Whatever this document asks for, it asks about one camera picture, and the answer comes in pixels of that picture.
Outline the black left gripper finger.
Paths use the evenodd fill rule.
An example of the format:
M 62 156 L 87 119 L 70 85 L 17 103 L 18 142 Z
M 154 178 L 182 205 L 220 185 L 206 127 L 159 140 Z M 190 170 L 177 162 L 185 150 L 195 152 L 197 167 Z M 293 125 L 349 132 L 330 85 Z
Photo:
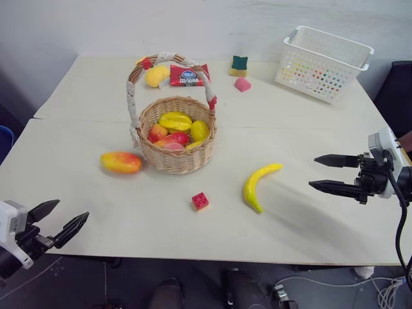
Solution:
M 85 212 L 74 217 L 67 224 L 65 224 L 62 230 L 54 237 L 52 237 L 53 245 L 55 248 L 62 248 L 71 240 L 83 227 L 87 221 L 89 212 Z
M 57 206 L 60 200 L 49 200 L 40 203 L 28 212 L 27 223 L 37 223 L 45 218 Z

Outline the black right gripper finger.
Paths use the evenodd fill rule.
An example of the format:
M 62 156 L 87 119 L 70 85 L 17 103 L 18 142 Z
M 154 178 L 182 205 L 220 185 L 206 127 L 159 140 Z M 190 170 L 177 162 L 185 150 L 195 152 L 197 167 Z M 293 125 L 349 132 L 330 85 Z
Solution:
M 358 200 L 362 196 L 362 188 L 333 180 L 311 181 L 308 184 L 323 193 L 344 196 Z
M 314 161 L 323 164 L 328 167 L 352 167 L 356 168 L 359 166 L 359 157 L 342 155 L 342 154 L 327 154 L 318 156 L 314 158 Z

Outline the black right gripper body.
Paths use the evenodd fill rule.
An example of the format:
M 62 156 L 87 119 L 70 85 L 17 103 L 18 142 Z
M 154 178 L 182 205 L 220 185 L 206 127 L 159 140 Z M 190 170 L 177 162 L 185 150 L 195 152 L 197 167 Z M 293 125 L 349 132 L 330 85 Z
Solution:
M 356 178 L 356 185 L 360 187 L 360 194 L 356 200 L 366 204 L 368 196 L 379 195 L 388 199 L 393 194 L 389 175 L 394 171 L 393 158 L 389 152 L 383 152 L 381 159 L 370 158 L 369 153 L 358 157 L 360 171 Z

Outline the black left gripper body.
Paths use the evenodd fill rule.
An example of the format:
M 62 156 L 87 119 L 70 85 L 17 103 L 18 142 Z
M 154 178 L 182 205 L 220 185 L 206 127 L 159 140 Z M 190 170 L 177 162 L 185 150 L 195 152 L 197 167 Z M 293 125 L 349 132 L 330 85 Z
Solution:
M 22 232 L 15 237 L 17 245 L 33 260 L 38 260 L 45 252 L 55 246 L 51 237 L 40 235 L 40 228 L 33 222 L 26 223 Z

